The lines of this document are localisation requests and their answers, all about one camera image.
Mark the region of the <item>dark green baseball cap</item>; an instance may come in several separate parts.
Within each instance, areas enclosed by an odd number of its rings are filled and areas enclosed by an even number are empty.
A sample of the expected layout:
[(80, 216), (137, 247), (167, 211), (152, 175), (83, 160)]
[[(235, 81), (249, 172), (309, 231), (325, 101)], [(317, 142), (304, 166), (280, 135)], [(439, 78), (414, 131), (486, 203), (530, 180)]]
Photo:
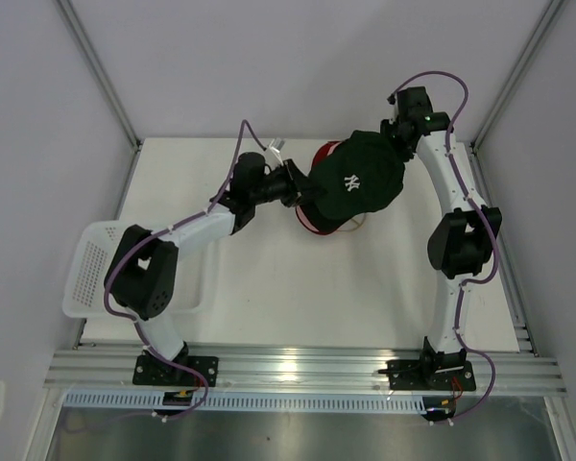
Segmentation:
[(324, 190), (314, 205), (323, 218), (347, 220), (387, 207), (402, 191), (405, 164), (382, 134), (355, 131), (312, 166)]

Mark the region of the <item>black baseball cap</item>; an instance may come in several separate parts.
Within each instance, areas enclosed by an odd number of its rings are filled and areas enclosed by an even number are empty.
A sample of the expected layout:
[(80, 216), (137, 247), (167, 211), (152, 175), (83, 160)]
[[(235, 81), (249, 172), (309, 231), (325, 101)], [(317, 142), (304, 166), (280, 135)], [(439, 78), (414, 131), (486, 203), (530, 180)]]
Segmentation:
[(314, 204), (297, 206), (296, 216), (308, 231), (322, 236), (332, 234), (348, 221), (348, 218), (330, 219), (324, 217)]

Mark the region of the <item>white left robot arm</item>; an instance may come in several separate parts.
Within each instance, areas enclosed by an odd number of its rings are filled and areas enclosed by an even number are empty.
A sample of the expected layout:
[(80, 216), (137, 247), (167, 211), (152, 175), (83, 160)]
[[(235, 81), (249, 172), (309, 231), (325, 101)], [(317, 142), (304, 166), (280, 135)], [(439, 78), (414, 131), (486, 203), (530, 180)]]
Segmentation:
[(286, 207), (309, 205), (325, 192), (291, 159), (269, 169), (262, 155), (248, 152), (233, 161), (228, 177), (203, 211), (162, 230), (127, 227), (105, 276), (104, 305), (109, 314), (131, 320), (143, 342), (133, 384), (214, 386), (218, 359), (190, 356), (166, 312), (179, 260), (239, 232), (260, 205), (274, 201)]

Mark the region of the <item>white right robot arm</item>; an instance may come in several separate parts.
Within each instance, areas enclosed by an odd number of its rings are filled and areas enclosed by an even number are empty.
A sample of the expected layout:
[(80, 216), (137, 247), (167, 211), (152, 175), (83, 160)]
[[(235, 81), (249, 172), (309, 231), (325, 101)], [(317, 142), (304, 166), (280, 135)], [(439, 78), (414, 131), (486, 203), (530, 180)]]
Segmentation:
[(471, 287), (482, 283), (484, 266), (497, 261), (502, 215), (486, 204), (461, 166), (464, 146), (454, 138), (451, 118), (434, 111), (426, 89), (399, 89), (389, 101), (395, 115), (381, 122), (380, 131), (396, 142), (401, 154), (424, 165), (442, 219), (427, 242), (428, 260), (437, 274), (431, 327), (418, 358), (390, 360), (381, 373), (393, 391), (472, 392), (476, 384), (462, 334), (463, 315)]

